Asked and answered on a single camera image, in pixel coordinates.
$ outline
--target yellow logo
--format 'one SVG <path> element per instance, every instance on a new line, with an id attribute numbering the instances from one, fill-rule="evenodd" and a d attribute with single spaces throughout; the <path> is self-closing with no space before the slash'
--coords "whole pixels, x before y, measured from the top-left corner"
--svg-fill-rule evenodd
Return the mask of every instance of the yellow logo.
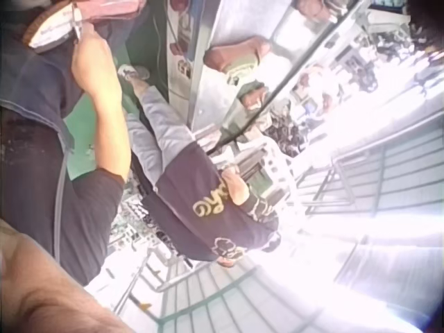
<path id="1" fill-rule="evenodd" d="M 218 188 L 211 191 L 211 196 L 204 197 L 193 205 L 193 211 L 199 217 L 208 216 L 211 214 L 220 214 L 223 212 L 223 200 L 228 199 L 228 190 L 222 182 Z"/>

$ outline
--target gray pants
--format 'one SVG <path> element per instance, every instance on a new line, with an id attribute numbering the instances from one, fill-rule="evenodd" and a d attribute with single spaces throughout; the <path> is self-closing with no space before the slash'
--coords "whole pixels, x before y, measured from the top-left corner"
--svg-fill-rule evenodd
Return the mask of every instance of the gray pants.
<path id="1" fill-rule="evenodd" d="M 145 176 L 155 186 L 168 164 L 195 139 L 156 87 L 149 87 L 139 100 L 155 137 L 135 114 L 127 114 L 126 125 L 131 149 L 139 158 Z"/>

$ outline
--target green floor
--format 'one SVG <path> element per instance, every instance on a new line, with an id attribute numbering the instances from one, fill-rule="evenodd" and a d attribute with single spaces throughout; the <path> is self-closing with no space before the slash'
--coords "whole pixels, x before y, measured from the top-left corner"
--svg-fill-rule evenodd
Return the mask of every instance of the green floor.
<path id="1" fill-rule="evenodd" d="M 166 19 L 163 9 L 163 0 L 151 0 L 150 15 L 147 22 L 144 22 L 136 31 L 133 31 L 130 38 L 116 54 L 114 61 L 116 66 L 123 63 L 144 65 L 150 69 L 150 84 L 156 85 L 163 93 L 167 94 L 167 88 L 161 84 L 167 81 L 167 66 L 165 56 L 165 33 Z M 153 25 L 153 18 L 157 20 L 157 25 L 161 34 L 161 54 L 160 66 L 157 66 L 157 52 L 159 41 Z M 123 87 L 123 106 L 128 112 L 138 112 L 134 103 L 134 96 L 128 87 Z M 79 100 L 73 112 L 65 119 L 69 131 L 74 136 L 74 153 L 69 156 L 68 172 L 71 179 L 95 169 L 94 160 L 94 133 L 96 117 L 90 99 L 84 96 Z"/>

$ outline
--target white shoe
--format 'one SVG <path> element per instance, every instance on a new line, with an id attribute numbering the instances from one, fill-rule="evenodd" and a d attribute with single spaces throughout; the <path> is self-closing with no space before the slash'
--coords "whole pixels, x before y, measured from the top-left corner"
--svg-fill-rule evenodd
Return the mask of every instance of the white shoe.
<path id="1" fill-rule="evenodd" d="M 149 70 L 143 66 L 121 65 L 117 71 L 117 74 L 127 81 L 129 78 L 148 80 L 150 77 Z"/>

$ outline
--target black shirt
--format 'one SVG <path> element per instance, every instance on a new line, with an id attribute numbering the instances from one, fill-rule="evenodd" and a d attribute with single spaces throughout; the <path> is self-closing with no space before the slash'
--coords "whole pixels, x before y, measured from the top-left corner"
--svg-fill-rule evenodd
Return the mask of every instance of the black shirt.
<path id="1" fill-rule="evenodd" d="M 1 109 L 0 217 L 53 255 L 56 189 L 63 152 L 51 128 Z M 97 169 L 65 179 L 60 264 L 80 284 L 89 283 L 106 258 L 110 226 L 123 179 Z"/>

